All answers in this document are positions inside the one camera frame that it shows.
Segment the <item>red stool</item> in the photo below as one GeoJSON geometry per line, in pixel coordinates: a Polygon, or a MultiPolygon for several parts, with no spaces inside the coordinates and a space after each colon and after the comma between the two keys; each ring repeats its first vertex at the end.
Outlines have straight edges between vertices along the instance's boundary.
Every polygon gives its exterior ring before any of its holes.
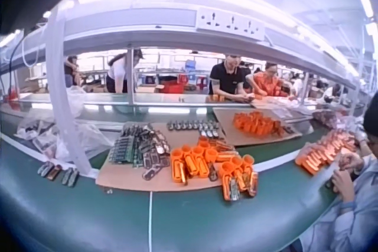
{"type": "Polygon", "coordinates": [[[179,74],[178,75],[178,83],[179,84],[186,85],[188,82],[189,82],[188,76],[186,76],[184,74],[179,74]]]}
{"type": "Polygon", "coordinates": [[[195,81],[195,85],[199,87],[200,90],[207,88],[207,77],[197,77],[197,80],[195,81]]]}

